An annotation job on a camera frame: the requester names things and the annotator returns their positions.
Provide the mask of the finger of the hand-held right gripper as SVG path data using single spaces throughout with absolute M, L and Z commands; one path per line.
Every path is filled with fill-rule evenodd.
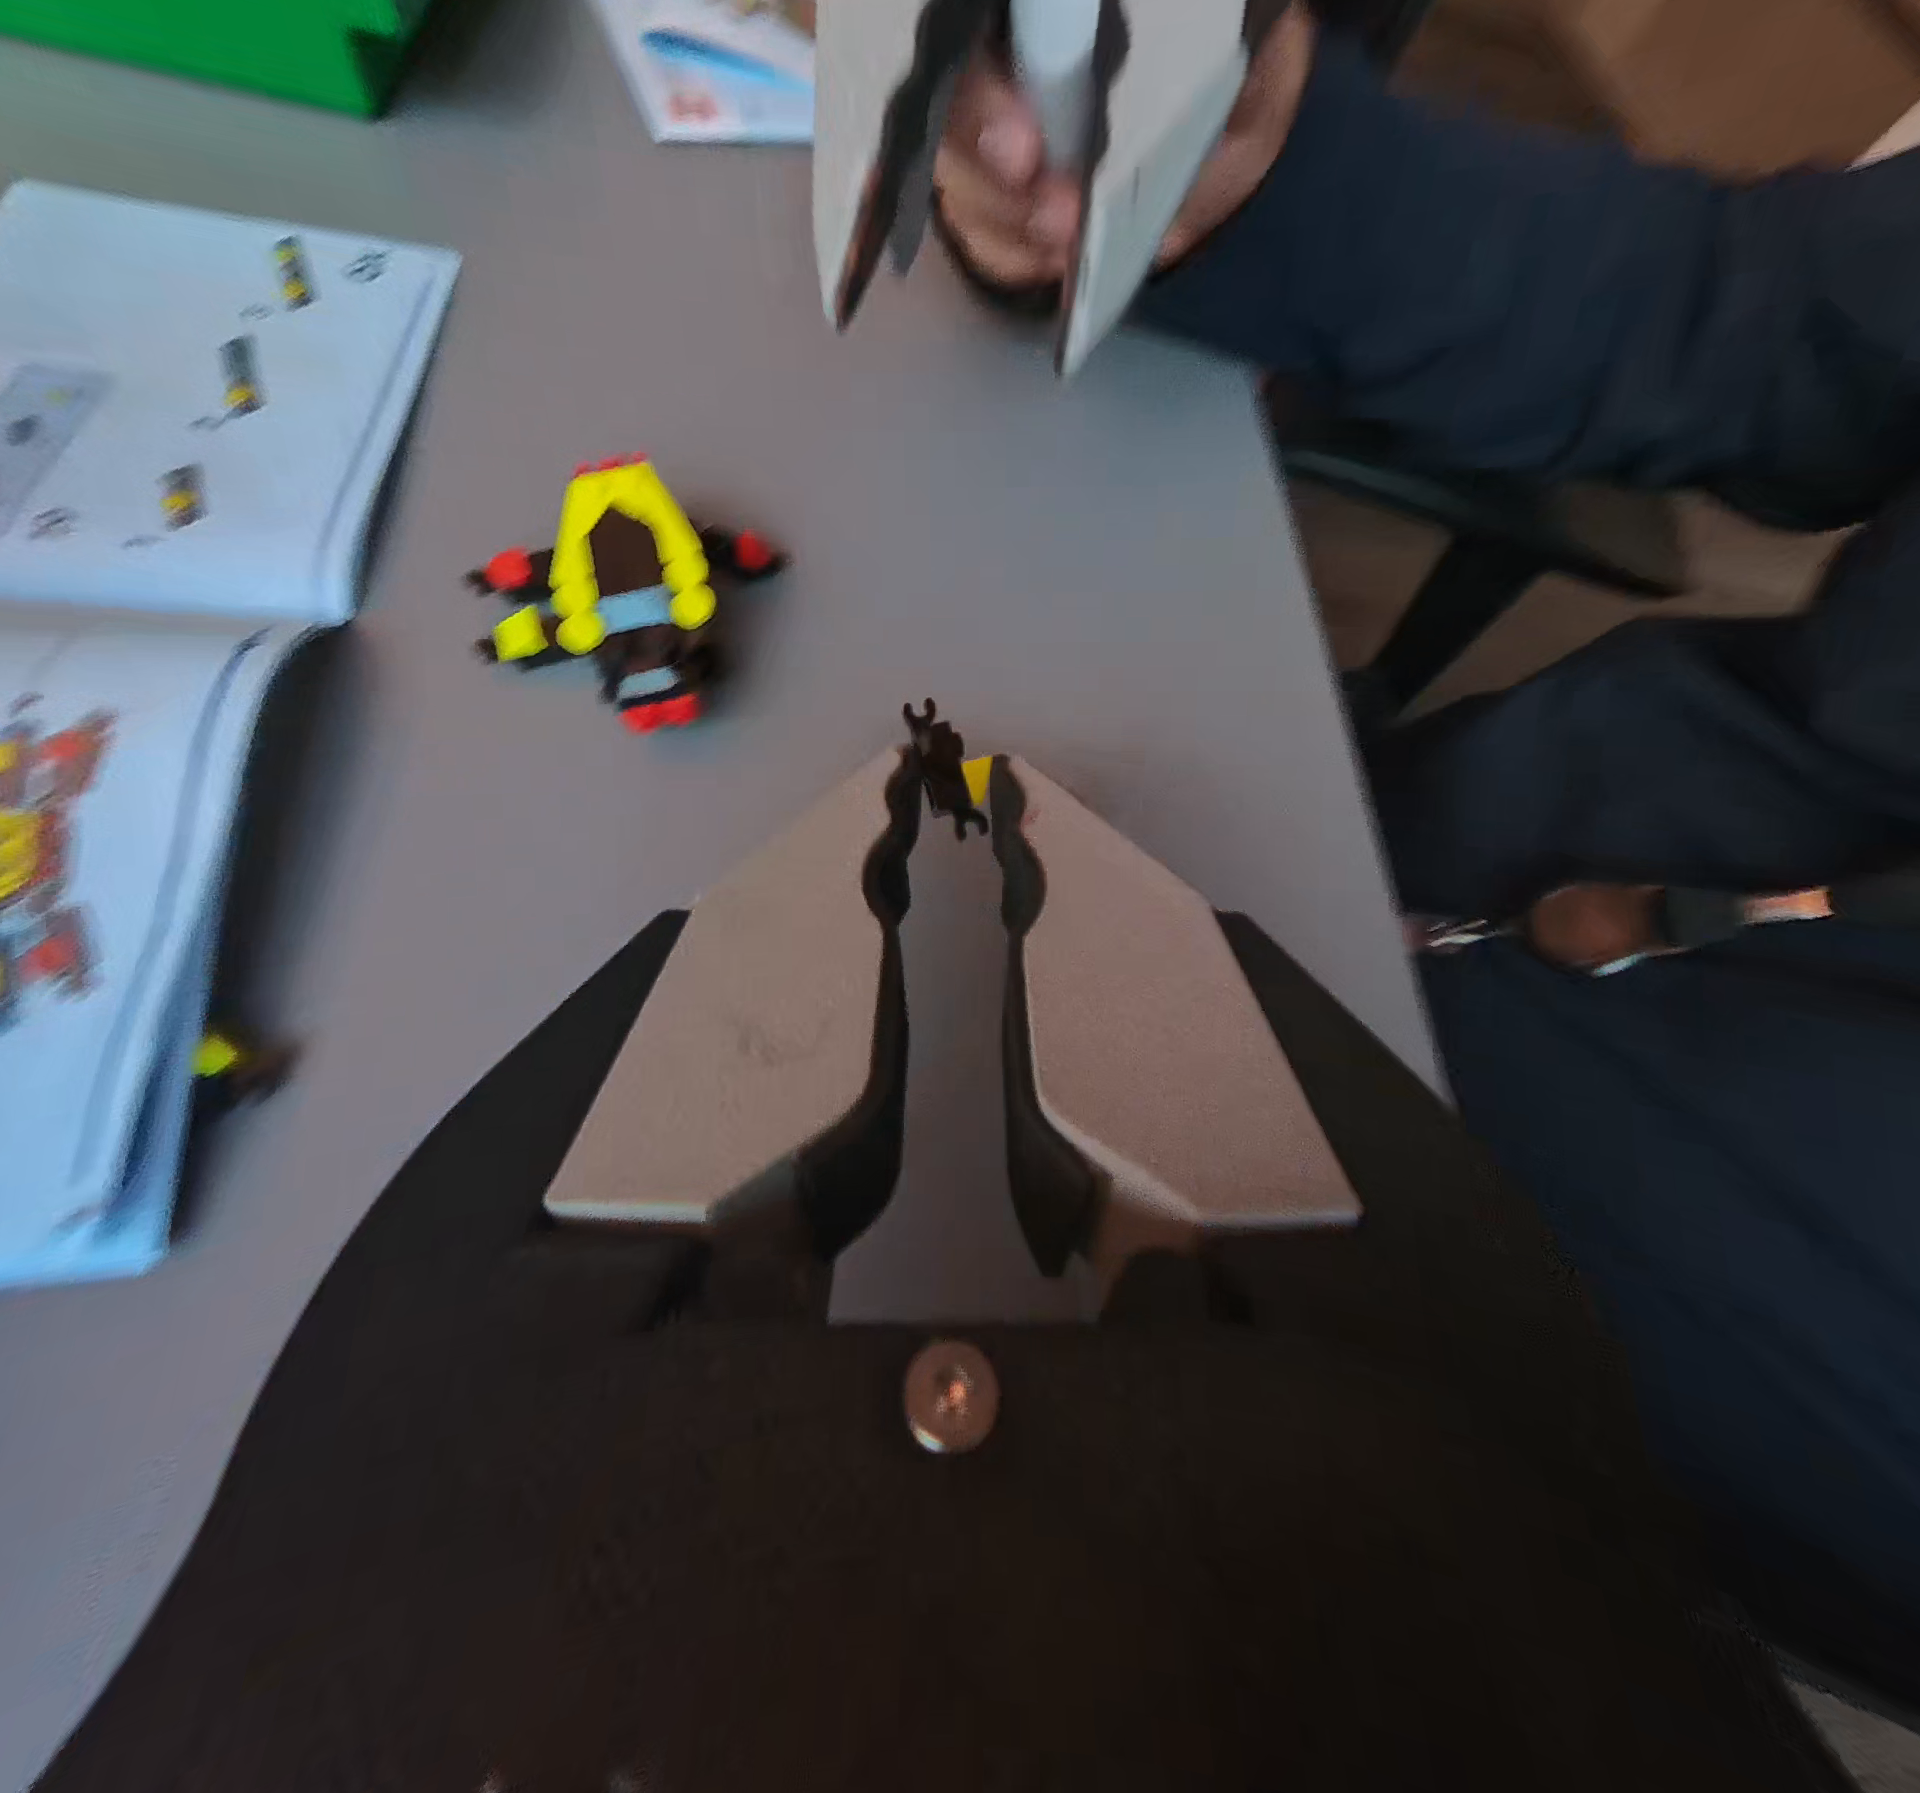
M 828 324 L 915 264 L 956 86 L 998 0 L 816 0 L 812 238 Z
M 1083 228 L 1057 372 L 1074 377 L 1131 311 L 1250 62 L 1246 0 L 1103 0 Z

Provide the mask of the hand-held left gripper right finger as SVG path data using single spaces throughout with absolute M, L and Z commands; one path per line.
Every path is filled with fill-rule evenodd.
M 1356 1189 L 1215 909 L 1019 757 L 986 768 L 1003 1145 L 1044 1279 L 1353 1230 Z

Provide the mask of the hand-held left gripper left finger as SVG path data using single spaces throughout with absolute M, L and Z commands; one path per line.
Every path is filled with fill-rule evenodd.
M 693 904 L 544 1191 L 553 1222 L 768 1229 L 836 1261 L 881 1218 L 921 819 L 916 758 L 883 751 Z

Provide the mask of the black yellow lego leg piece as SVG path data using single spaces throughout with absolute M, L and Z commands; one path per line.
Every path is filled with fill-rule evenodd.
M 934 698 L 921 706 L 904 703 L 899 713 L 927 813 L 948 821 L 958 841 L 971 833 L 986 836 L 991 819 L 983 800 L 991 779 L 978 773 L 991 776 L 993 762 L 968 760 L 962 731 L 942 718 Z

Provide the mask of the yellow black lego model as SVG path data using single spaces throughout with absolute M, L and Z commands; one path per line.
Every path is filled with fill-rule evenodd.
M 627 733 L 677 733 L 729 671 L 732 591 L 789 563 L 757 530 L 690 516 L 641 454 L 580 465 L 548 545 L 467 569 L 465 587 L 500 605 L 472 655 L 491 669 L 581 665 Z

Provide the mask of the person's right forearm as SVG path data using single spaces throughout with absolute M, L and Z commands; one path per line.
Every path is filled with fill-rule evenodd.
M 1916 536 L 1916 150 L 1728 181 L 1328 37 L 1268 178 L 1134 316 L 1437 463 Z

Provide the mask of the small yellow black lego piece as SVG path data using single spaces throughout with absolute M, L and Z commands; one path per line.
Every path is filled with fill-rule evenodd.
M 300 1043 L 251 1025 L 208 1025 L 189 1063 L 189 1115 L 206 1125 L 281 1092 L 300 1065 Z

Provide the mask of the person's right hand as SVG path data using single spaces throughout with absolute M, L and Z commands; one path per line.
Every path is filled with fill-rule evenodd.
M 1297 2 L 1253 56 L 1220 138 L 1163 232 L 1154 268 L 1206 245 L 1277 164 L 1307 91 L 1320 21 Z M 1083 228 L 1074 176 L 1056 170 L 1010 60 L 978 50 L 948 113 L 932 168 L 932 201 L 948 250 L 996 294 L 1063 294 Z

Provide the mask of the small white instruction booklet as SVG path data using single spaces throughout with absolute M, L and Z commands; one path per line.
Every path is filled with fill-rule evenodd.
M 809 145 L 816 0 L 586 0 L 658 143 Z

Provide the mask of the black office chair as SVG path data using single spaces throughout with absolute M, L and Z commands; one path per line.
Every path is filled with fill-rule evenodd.
M 1689 591 L 1680 510 L 1669 492 L 1443 465 L 1343 421 L 1279 431 L 1277 452 L 1290 485 L 1332 489 L 1446 538 L 1373 659 L 1343 676 L 1362 729 L 1404 716 L 1545 579 L 1639 600 Z

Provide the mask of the open light blue instruction booklet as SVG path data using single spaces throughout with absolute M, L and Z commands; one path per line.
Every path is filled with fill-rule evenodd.
M 260 720 L 359 607 L 460 270 L 3 192 L 3 1292 L 170 1248 Z

